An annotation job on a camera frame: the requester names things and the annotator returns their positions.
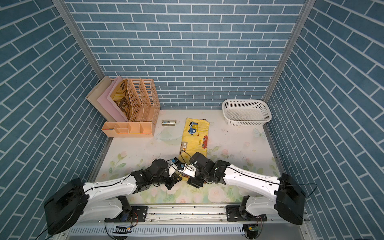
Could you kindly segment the yellow car print pillowcase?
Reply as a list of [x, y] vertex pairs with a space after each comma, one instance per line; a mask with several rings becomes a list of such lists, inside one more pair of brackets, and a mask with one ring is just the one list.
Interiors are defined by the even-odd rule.
[[207, 156], [210, 123], [206, 120], [186, 118], [180, 156], [188, 162], [196, 152]]

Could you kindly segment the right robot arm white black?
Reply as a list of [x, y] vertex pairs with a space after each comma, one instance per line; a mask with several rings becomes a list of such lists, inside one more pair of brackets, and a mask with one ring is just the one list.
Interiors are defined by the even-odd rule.
[[190, 164], [183, 163], [183, 174], [189, 176], [188, 184], [201, 188], [204, 183], [237, 186], [268, 199], [258, 207], [255, 198], [244, 197], [244, 210], [252, 216], [276, 212], [283, 220], [302, 225], [306, 194], [293, 177], [282, 174], [280, 177], [265, 176], [238, 168], [229, 162], [213, 162], [201, 153], [190, 157]]

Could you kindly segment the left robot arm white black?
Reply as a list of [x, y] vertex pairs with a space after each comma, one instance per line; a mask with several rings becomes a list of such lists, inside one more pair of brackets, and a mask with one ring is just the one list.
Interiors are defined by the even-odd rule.
[[89, 220], [128, 222], [133, 217], [129, 195], [146, 191], [150, 186], [164, 185], [170, 190], [182, 180], [176, 172], [185, 166], [177, 158], [156, 159], [148, 168], [115, 180], [100, 183], [71, 180], [44, 203], [48, 233], [56, 235]]

